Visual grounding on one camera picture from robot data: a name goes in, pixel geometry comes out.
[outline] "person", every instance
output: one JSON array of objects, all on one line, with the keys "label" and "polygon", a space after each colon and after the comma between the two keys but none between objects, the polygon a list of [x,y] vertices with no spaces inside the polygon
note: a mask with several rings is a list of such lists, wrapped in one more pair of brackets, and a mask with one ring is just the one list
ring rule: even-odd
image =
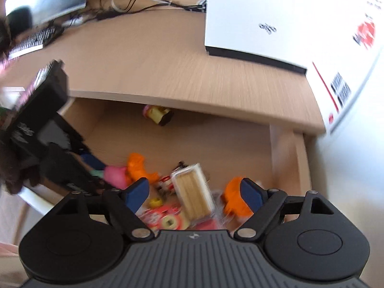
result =
[{"label": "person", "polygon": [[40,183],[39,166],[23,165],[22,156],[14,144],[0,140],[0,184],[5,185],[10,194],[20,193],[25,181],[31,186]]}]

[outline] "red logo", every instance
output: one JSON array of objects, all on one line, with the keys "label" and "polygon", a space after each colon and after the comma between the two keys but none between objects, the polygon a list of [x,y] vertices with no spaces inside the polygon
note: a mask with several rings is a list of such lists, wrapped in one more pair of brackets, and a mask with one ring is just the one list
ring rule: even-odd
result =
[{"label": "red logo", "polygon": [[328,117],[329,124],[331,124],[333,120],[335,120],[335,118],[333,117],[333,114],[330,114],[330,116]]},{"label": "red logo", "polygon": [[368,15],[366,15],[367,21],[358,26],[358,30],[353,39],[358,45],[363,44],[366,49],[371,48],[373,41],[375,40],[375,24]]}]

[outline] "metal screw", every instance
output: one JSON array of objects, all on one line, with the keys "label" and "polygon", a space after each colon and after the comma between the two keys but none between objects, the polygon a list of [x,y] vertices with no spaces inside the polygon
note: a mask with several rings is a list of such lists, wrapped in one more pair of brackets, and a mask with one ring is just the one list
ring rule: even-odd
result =
[{"label": "metal screw", "polygon": [[242,228],[237,231],[237,234],[243,238],[252,238],[256,236],[256,231],[252,228]]},{"label": "metal screw", "polygon": [[147,238],[150,235],[150,231],[146,228],[137,228],[132,231],[132,236],[135,238]]}]

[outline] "wooden desk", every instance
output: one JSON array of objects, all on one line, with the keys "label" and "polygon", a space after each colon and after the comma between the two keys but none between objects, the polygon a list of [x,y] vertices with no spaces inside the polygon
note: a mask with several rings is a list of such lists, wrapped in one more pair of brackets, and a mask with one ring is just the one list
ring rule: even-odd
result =
[{"label": "wooden desk", "polygon": [[1,86],[26,86],[61,59],[70,95],[155,104],[324,132],[303,75],[252,62],[210,57],[204,14],[147,11],[67,30],[46,49],[20,57]]}]

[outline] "ribbed black surface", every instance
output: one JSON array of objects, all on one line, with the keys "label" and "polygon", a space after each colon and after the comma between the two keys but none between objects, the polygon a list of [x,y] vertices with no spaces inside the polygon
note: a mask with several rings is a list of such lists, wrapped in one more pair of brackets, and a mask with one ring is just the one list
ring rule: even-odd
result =
[{"label": "ribbed black surface", "polygon": [[[30,280],[24,287],[57,285]],[[235,241],[226,231],[162,231],[150,243],[131,246],[123,261],[99,279],[62,287],[367,288],[358,279],[317,285],[289,278],[269,265],[256,245]]]}]

